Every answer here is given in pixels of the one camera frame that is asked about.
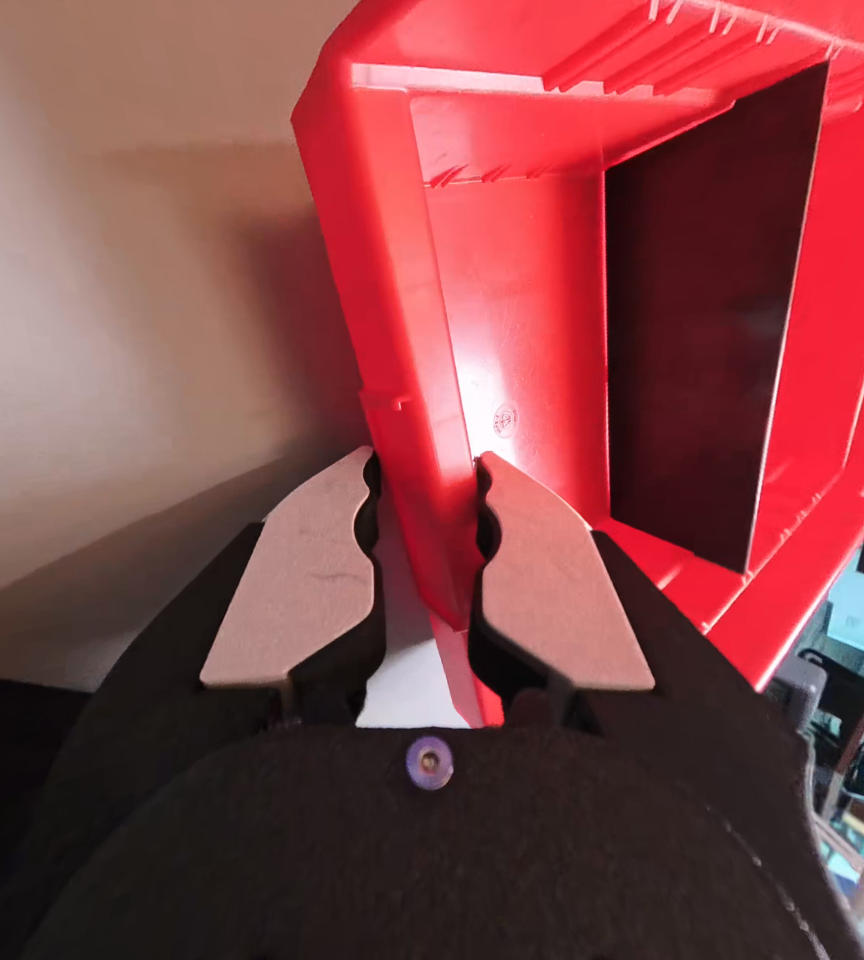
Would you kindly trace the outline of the black bin divider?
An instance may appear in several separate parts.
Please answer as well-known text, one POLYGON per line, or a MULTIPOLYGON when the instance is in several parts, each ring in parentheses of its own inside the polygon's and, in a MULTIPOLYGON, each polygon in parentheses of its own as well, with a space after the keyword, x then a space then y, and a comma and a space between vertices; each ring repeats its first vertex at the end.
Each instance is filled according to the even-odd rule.
POLYGON ((748 570, 827 62, 605 176, 612 516, 748 570))

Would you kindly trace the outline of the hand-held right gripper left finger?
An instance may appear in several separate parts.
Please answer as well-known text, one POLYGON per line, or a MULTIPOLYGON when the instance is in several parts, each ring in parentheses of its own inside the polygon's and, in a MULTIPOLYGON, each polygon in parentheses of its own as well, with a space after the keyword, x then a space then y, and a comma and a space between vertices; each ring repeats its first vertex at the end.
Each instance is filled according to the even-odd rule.
POLYGON ((317 691, 362 708, 387 628, 378 543, 381 469, 360 446, 266 516, 199 673, 210 690, 276 690, 287 708, 317 691))

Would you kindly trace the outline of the red storage bin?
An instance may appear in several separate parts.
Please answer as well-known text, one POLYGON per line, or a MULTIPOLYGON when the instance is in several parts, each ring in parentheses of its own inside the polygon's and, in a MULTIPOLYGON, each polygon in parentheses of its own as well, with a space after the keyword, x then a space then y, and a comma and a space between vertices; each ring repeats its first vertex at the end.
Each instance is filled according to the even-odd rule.
POLYGON ((418 589, 463 629, 486 451, 762 689, 864 539, 864 2, 360 2, 292 123, 418 589), (610 510, 605 176, 827 63, 748 570, 610 510))

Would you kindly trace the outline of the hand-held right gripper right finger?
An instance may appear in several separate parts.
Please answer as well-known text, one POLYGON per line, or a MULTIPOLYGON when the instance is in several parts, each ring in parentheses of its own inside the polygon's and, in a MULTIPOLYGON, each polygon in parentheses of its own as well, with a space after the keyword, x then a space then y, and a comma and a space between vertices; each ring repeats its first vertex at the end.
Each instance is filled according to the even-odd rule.
POLYGON ((477 477, 484 564, 469 626, 475 677, 505 711, 527 690, 544 692, 552 711, 583 691, 654 691, 589 524, 494 452, 478 458, 477 477))

